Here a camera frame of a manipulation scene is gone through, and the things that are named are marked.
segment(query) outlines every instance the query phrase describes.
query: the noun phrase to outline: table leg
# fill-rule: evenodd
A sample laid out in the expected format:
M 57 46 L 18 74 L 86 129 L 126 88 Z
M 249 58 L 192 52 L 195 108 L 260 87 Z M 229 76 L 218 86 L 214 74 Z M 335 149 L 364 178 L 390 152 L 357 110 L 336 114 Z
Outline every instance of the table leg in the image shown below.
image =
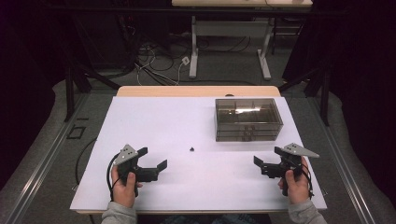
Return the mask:
M 196 21 L 193 16 L 191 19 L 191 37 L 192 37 L 192 53 L 190 63 L 190 78 L 197 77 L 197 64 L 198 64 L 198 48 L 197 48 L 197 34 L 196 34 Z
M 268 19 L 267 25 L 265 27 L 264 40 L 262 41 L 262 49 L 258 49 L 260 65 L 262 66 L 262 75 L 265 80 L 271 79 L 270 69 L 268 68 L 268 63 L 265 59 L 265 54 L 268 50 L 268 43 L 271 37 L 270 19 Z

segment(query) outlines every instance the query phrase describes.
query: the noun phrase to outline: person's hand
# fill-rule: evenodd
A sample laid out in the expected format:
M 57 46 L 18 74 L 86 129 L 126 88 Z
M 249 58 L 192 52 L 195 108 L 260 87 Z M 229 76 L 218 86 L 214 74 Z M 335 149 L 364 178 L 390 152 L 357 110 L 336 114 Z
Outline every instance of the person's hand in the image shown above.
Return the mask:
M 308 164 L 304 157 L 302 157 L 303 170 L 308 174 Z M 288 170 L 285 174 L 286 182 L 288 182 L 288 197 L 291 204 L 305 202 L 309 198 L 308 180 L 305 175 L 299 175 L 294 178 L 292 170 Z M 278 183 L 279 187 L 283 189 L 283 178 Z
M 134 173 L 128 174 L 126 185 L 124 186 L 119 180 L 119 173 L 117 172 L 117 166 L 113 166 L 111 169 L 111 179 L 113 181 L 113 200 L 115 203 L 119 203 L 125 207 L 134 206 L 134 185 L 138 188 L 142 187 L 142 184 L 136 183 L 136 176 Z

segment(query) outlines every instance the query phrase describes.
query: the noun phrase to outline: electrical outlet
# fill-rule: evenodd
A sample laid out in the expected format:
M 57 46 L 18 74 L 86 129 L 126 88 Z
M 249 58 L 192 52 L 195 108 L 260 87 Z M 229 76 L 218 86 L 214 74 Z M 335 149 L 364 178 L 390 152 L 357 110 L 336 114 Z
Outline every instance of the electrical outlet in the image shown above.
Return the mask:
M 190 63 L 190 59 L 187 56 L 184 57 L 181 61 L 183 62 L 184 65 L 187 65 Z

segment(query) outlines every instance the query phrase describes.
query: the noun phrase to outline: clear plastic box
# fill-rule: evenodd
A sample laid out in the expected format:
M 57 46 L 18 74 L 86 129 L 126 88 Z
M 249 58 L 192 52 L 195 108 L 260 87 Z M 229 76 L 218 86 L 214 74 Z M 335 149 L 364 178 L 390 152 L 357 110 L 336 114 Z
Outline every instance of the clear plastic box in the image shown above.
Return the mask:
M 216 141 L 274 141 L 283 127 L 272 98 L 216 99 Z

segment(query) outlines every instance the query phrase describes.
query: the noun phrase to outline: desk frame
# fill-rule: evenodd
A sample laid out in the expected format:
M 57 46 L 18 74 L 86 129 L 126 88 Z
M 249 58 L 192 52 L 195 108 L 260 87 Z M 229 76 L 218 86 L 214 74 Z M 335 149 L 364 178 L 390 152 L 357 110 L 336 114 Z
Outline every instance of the desk frame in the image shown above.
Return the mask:
M 197 21 L 195 16 L 191 19 L 192 53 L 190 64 L 190 78 L 197 76 L 198 48 L 196 38 L 198 35 L 227 35 L 227 36 L 252 36 L 263 37 L 262 48 L 258 49 L 258 56 L 265 80 L 271 79 L 265 54 L 268 49 L 271 32 L 268 21 Z

